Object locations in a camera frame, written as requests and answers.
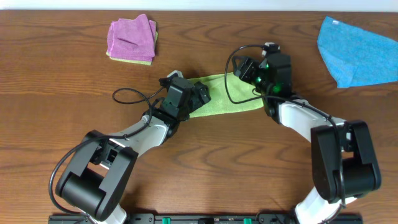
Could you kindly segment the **green microfibre cloth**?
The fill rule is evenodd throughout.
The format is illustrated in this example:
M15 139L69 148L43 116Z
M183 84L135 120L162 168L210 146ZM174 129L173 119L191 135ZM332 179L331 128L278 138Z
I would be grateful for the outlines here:
M191 78L190 81L193 83L202 82L209 88L211 101L205 105L208 112L206 116L256 110L264 106L261 99L243 104L230 102L225 90L223 74ZM252 92L253 86L242 82L233 73L227 74L227 86L229 94L234 101L243 101L255 97Z

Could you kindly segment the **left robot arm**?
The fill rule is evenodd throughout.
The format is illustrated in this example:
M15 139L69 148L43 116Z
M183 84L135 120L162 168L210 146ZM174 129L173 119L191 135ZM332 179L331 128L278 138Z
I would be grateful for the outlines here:
M119 202L139 156L171 138L190 113L211 100L202 82L173 74L159 83L166 97L141 93L149 108L139 122L114 134L92 130L57 163L49 196L67 214L61 223L125 223Z

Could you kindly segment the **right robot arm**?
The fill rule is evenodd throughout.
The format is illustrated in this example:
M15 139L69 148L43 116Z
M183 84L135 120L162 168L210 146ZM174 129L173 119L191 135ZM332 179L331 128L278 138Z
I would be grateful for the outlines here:
M381 171L370 131L362 120L347 121L313 107L292 89L290 57L264 53L258 61L232 56L233 73L254 86L276 123L311 144L313 189L285 223L331 223L345 206L378 190Z

